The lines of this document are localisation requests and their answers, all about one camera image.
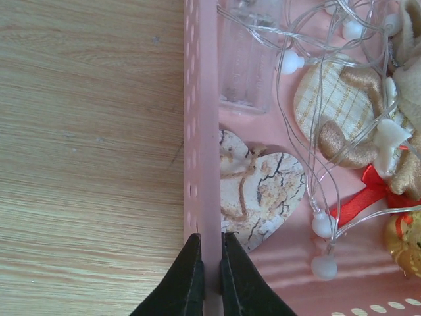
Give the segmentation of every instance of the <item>plush teddy bear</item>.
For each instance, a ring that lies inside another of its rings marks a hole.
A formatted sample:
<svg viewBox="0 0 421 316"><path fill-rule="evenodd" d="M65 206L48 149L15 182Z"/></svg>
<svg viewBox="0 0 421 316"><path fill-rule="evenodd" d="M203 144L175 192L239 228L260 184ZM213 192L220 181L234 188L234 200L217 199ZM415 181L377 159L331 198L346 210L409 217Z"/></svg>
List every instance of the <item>plush teddy bear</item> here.
<svg viewBox="0 0 421 316"><path fill-rule="evenodd" d="M421 160L413 150L421 153L421 6L417 0L401 0L399 5L403 28L391 38L391 77L387 79L391 92L394 86L400 92L398 109L361 136L394 96L391 93L384 100L382 79L372 68L326 63L322 108L315 105L321 70L315 65L299 85L294 112L303 134L308 139L316 136L317 147L327 160L352 169L373 164L394 194L420 201ZM314 115L321 118L316 124ZM354 138L359 144L342 154ZM402 148L406 140L410 148Z"/></svg>

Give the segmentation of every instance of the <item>red ribbon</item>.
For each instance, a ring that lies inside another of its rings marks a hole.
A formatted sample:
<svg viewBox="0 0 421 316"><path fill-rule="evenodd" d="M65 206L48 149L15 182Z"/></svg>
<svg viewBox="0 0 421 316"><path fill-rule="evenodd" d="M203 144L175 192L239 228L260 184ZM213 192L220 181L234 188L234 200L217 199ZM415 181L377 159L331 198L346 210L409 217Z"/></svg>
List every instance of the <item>red ribbon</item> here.
<svg viewBox="0 0 421 316"><path fill-rule="evenodd" d="M367 207L383 198L386 198L387 206L392 209L421 205L421 201L415 202L405 195L394 194L372 165L369 165L364 171L361 181L367 187L357 193L351 201L341 206L339 227L342 227ZM337 210L334 209L331 214L336 217Z"/></svg>

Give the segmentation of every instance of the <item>wood grain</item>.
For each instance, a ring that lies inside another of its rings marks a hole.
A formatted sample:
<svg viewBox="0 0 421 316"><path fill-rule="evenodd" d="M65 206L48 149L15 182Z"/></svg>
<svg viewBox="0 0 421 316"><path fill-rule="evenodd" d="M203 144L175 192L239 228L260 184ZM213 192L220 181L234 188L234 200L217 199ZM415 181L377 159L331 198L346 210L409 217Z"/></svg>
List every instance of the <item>wood grain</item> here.
<svg viewBox="0 0 421 316"><path fill-rule="evenodd" d="M0 12L0 314L127 315L182 246L183 3Z"/></svg>

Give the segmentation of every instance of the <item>wooden heart ornament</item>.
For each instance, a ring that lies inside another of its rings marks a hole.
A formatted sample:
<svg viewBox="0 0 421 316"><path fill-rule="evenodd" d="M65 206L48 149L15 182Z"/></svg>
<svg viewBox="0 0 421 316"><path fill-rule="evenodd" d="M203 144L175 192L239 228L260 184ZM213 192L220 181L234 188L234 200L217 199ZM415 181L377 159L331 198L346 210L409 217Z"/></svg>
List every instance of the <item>wooden heart ornament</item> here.
<svg viewBox="0 0 421 316"><path fill-rule="evenodd" d="M275 232L298 206L305 191L300 162L287 153L260 156L235 134L220 131L221 221L237 232L247 252Z"/></svg>

